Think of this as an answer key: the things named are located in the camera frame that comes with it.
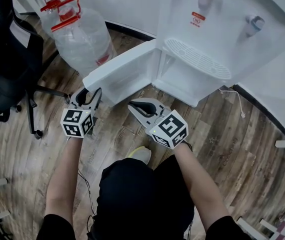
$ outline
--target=water bottle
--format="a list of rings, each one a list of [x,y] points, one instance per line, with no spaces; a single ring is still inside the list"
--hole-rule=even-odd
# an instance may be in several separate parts
[[[99,13],[81,8],[79,0],[65,0],[57,11],[59,22],[51,28],[57,50],[82,78],[117,55]]]

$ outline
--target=water dispenser door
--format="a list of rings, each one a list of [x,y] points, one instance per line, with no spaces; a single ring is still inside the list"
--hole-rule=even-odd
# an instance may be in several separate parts
[[[102,88],[101,100],[112,107],[157,77],[160,53],[155,39],[144,42],[95,69],[83,84],[90,92]]]

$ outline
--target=black office chair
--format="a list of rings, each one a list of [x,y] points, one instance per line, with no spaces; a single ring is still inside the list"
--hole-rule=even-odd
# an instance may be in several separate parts
[[[17,32],[21,36],[30,35],[29,41],[19,40]],[[11,108],[19,112],[18,103],[25,97],[29,129],[36,139],[43,133],[34,127],[33,108],[37,106],[34,93],[61,96],[66,103],[70,102],[70,95],[38,85],[38,80],[58,54],[56,51],[43,64],[43,45],[44,40],[36,30],[15,15],[13,0],[0,0],[0,122],[9,119]]]

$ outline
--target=black baseboard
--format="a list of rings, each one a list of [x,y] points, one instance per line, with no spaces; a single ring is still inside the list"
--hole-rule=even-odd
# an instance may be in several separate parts
[[[20,15],[34,15],[34,16],[38,16],[37,13],[35,12],[22,12],[22,13],[19,13]]]
[[[106,26],[110,30],[114,30],[114,31],[117,31],[117,32],[124,33],[125,35],[131,36],[133,38],[140,39],[142,41],[150,41],[150,40],[154,39],[153,37],[151,37],[149,35],[140,33],[138,31],[130,29],[128,27],[119,26],[119,25],[114,24],[114,23],[106,22]]]
[[[256,100],[253,96],[251,96],[245,89],[240,87],[238,84],[235,84],[232,87],[232,89],[238,92],[241,96],[243,96],[247,101],[253,104],[256,108],[258,108],[285,136],[285,127],[258,100]]]

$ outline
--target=plastic water jug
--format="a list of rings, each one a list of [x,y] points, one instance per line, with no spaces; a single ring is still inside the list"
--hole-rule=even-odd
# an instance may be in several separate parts
[[[56,47],[82,78],[117,55],[99,13],[81,8],[79,0],[65,0],[57,11],[60,21],[51,28]]]
[[[57,12],[57,6],[60,4],[61,0],[44,0],[46,5],[40,9],[41,14],[41,26],[45,33],[53,38],[52,27],[59,20],[59,15]]]

